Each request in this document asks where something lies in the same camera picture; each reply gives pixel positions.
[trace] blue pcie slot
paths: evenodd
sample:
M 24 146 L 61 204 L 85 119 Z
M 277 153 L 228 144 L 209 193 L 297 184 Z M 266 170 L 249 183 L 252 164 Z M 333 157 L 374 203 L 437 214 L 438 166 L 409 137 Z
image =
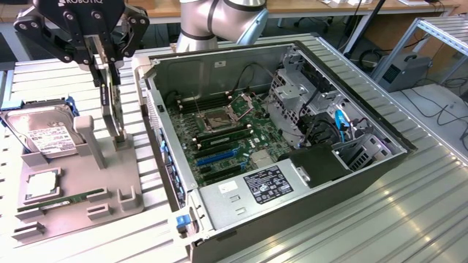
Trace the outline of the blue pcie slot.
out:
M 228 159 L 230 157 L 233 157 L 237 154 L 237 150 L 238 148 L 230 150 L 229 152 L 225 153 L 220 153 L 218 155 L 214 155 L 212 157 L 208 157 L 205 159 L 201 159 L 197 161 L 197 166 L 217 162 L 220 160 Z

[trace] hard drive label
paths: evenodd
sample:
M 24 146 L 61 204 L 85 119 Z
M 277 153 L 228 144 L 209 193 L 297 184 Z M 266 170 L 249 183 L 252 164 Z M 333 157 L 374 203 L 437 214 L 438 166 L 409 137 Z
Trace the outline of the hard drive label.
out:
M 277 166 L 244 177 L 254 201 L 264 204 L 293 191 Z
M 64 126 L 30 130 L 28 136 L 44 155 L 74 150 L 74 143 Z

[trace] wooden desk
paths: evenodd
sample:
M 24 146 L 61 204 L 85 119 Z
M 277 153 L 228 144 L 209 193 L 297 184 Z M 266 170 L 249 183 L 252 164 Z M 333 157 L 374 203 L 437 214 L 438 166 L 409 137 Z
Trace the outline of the wooden desk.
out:
M 356 31 L 350 37 L 345 51 L 349 50 L 364 24 L 370 16 L 378 0 L 372 4 L 360 6 L 357 14 L 362 15 L 362 19 L 357 25 Z M 445 5 L 445 14 L 449 14 L 458 5 L 454 0 L 442 0 Z M 129 0 L 129 4 L 141 6 L 148 11 L 150 24 L 166 24 L 180 22 L 180 2 L 178 0 Z M 12 24 L 17 13 L 21 9 L 26 9 L 29 5 L 0 5 L 0 33 L 2 34 L 8 45 L 16 55 L 18 61 L 28 60 L 26 50 L 21 46 Z M 298 18 L 298 17 L 320 17 L 320 16 L 345 16 L 352 15 L 357 6 L 349 4 L 325 5 L 318 0 L 268 0 L 266 8 L 269 10 L 269 18 Z M 402 13 L 430 13 L 432 5 L 422 7 L 408 7 L 397 0 L 386 0 L 378 14 L 402 14 Z

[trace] metal rack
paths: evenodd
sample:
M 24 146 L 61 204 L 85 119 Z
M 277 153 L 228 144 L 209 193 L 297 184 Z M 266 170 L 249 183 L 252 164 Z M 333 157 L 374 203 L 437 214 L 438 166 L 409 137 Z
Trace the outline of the metal rack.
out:
M 396 44 L 396 47 L 389 56 L 377 65 L 377 68 L 372 72 L 372 79 L 378 82 L 384 73 L 386 72 L 392 61 L 400 51 L 402 50 L 408 40 L 412 38 L 414 30 L 420 28 L 441 42 L 454 48 L 464 57 L 458 60 L 453 68 L 449 70 L 446 75 L 442 77 L 442 82 L 453 74 L 461 64 L 468 58 L 468 17 L 466 15 L 438 17 L 438 18 L 416 18 L 410 24 L 402 38 Z

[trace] hard drive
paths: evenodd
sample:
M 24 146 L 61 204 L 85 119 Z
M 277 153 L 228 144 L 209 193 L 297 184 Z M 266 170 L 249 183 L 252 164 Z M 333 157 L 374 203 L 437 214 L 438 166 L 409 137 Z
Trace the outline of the hard drive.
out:
M 48 100 L 8 101 L 0 119 L 24 145 L 26 153 L 41 152 L 45 158 L 77 153 L 76 145 L 85 141 L 73 131 L 73 117 L 78 115 L 70 97 Z

